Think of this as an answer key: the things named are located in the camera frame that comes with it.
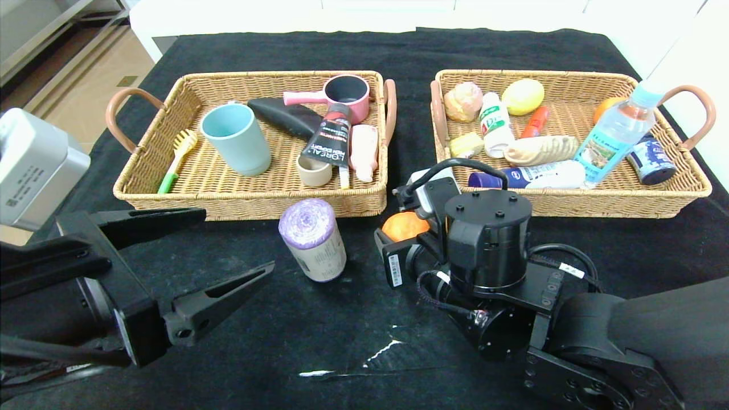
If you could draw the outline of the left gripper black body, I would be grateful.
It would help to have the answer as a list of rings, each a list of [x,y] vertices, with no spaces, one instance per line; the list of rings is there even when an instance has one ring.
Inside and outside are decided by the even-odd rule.
[[[159,304],[91,213],[2,243],[2,367],[145,366],[167,352]]]

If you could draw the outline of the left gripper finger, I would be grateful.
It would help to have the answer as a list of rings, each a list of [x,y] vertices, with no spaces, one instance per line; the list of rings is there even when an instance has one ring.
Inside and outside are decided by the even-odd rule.
[[[171,233],[202,223],[205,208],[153,208],[97,212],[93,221],[115,249],[160,239]]]
[[[177,347],[193,347],[257,293],[274,271],[271,260],[208,288],[175,297],[162,316],[167,337]]]

